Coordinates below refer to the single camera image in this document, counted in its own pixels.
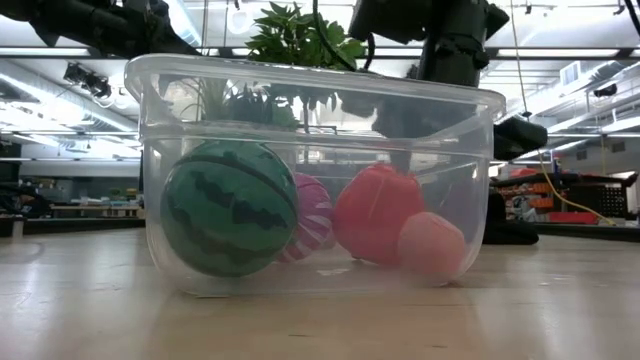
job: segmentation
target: toy ball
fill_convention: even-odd
[[[277,260],[302,260],[319,249],[331,232],[333,206],[324,185],[312,176],[296,173],[298,188],[298,227],[293,239]]]
[[[178,161],[165,183],[169,245],[202,273],[239,277],[269,265],[298,223],[289,168],[263,144],[208,142]]]
[[[397,242],[406,220],[424,211],[420,185],[387,164],[362,170],[340,194],[333,234],[354,258],[398,265]]]
[[[398,242],[402,265],[437,281],[452,280],[464,261],[464,235],[444,218],[429,212],[413,215]]]

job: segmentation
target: watermelon ball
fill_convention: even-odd
[[[240,277],[269,265],[298,223],[293,176],[263,144],[212,141],[178,161],[164,186],[169,245],[207,275]]]

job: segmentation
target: plastic container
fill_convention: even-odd
[[[186,292],[438,286],[478,254],[497,93],[177,55],[126,86],[149,247]]]

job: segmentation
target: desk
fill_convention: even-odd
[[[634,359],[640,245],[486,246],[457,285],[392,294],[197,299],[142,230],[0,245],[0,358]]]
[[[78,206],[51,206],[54,217],[58,211],[77,211],[79,217],[84,217],[86,211],[100,211],[102,217],[137,217],[144,219],[144,210],[140,206],[104,206],[104,205],[78,205]]]
[[[51,206],[51,210],[53,211],[54,217],[58,211],[77,211],[79,217],[84,217],[86,211],[100,211],[102,216],[107,216],[107,211],[110,209],[109,206],[98,206],[98,205],[53,205]]]

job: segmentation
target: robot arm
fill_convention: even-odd
[[[47,46],[60,36],[131,59],[149,53],[199,53],[178,37],[161,0],[3,0],[0,14],[27,21]]]

